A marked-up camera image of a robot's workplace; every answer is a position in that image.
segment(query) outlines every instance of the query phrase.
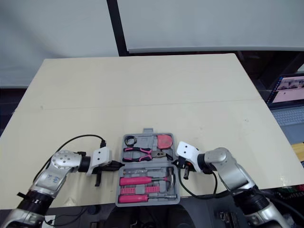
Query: white wall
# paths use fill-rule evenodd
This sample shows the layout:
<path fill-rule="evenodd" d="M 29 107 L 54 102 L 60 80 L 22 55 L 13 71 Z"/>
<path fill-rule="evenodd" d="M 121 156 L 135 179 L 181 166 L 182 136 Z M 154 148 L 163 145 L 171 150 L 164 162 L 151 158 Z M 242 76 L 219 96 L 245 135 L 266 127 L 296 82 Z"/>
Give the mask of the white wall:
<path fill-rule="evenodd" d="M 303 0 L 118 0 L 130 52 L 304 50 Z"/>
<path fill-rule="evenodd" d="M 28 86 L 45 58 L 110 56 L 106 0 L 0 1 L 0 87 Z"/>

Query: laptop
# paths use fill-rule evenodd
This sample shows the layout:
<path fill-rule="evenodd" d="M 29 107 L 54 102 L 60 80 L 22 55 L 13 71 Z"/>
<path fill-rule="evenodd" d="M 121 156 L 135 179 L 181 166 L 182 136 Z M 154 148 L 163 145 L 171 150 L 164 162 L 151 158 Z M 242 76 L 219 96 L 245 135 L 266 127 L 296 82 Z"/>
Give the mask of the laptop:
<path fill-rule="evenodd" d="M 304 142 L 304 74 L 281 75 L 266 103 L 289 143 Z"/>

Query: laptop screen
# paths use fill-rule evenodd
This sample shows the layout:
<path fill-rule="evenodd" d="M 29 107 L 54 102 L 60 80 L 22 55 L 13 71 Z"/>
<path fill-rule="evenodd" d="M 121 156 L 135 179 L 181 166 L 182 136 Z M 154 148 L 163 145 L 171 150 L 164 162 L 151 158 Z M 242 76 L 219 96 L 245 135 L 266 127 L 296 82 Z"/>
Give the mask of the laptop screen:
<path fill-rule="evenodd" d="M 266 103 L 269 108 L 304 105 L 304 74 L 281 75 Z"/>
<path fill-rule="evenodd" d="M 304 99 L 304 76 L 283 78 L 276 92 L 273 103 Z"/>

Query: tool kit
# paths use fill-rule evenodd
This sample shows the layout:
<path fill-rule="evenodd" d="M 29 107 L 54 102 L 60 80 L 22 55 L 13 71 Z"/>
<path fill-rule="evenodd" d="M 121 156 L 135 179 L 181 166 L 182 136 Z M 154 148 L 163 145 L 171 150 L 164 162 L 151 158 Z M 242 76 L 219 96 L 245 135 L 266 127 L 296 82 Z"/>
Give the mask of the tool kit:
<path fill-rule="evenodd" d="M 144 128 L 141 134 L 123 137 L 116 205 L 118 207 L 178 204 L 179 180 L 172 164 L 173 135 Z"/>

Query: screwdriver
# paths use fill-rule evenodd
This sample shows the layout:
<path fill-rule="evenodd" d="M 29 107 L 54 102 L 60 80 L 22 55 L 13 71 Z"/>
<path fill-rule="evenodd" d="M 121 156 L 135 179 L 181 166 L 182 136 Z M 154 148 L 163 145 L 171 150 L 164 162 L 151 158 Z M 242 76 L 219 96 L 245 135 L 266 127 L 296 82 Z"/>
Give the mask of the screwdriver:
<path fill-rule="evenodd" d="M 122 177 L 119 181 L 120 186 L 124 185 L 135 185 L 135 184 L 149 184 L 152 181 L 171 181 L 168 177 L 161 177 L 161 178 L 153 178 L 153 177 Z"/>
<path fill-rule="evenodd" d="M 154 169 L 154 170 L 124 170 L 123 174 L 144 174 L 150 171 L 162 171 L 162 169 Z"/>
<path fill-rule="evenodd" d="M 119 203 L 140 203 L 140 202 L 148 202 L 148 199 L 172 199 L 176 198 L 176 195 L 164 195 L 164 196 L 148 196 L 146 195 L 126 195 L 120 196 L 118 199 Z"/>

